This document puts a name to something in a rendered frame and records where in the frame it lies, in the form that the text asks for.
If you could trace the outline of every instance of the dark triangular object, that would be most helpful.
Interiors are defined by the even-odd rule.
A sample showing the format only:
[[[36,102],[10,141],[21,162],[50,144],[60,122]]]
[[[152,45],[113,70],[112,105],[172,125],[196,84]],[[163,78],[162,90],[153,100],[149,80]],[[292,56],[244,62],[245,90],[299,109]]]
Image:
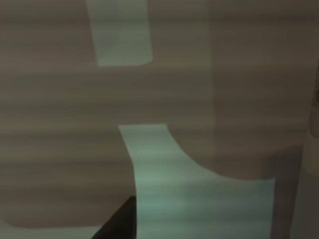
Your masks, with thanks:
[[[92,239],[136,239],[136,197],[130,197]]]

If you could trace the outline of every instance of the wooden surface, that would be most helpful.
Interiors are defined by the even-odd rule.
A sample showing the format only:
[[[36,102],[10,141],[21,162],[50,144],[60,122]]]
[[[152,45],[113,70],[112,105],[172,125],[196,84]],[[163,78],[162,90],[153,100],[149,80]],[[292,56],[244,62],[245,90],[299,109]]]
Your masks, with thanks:
[[[263,177],[269,155],[303,143],[319,50],[311,2],[149,0],[154,60],[123,68],[94,65],[83,2],[72,4],[76,23],[5,24],[13,8],[0,18],[0,214],[10,224],[103,224],[135,193],[119,124],[167,123],[194,160],[235,178]]]

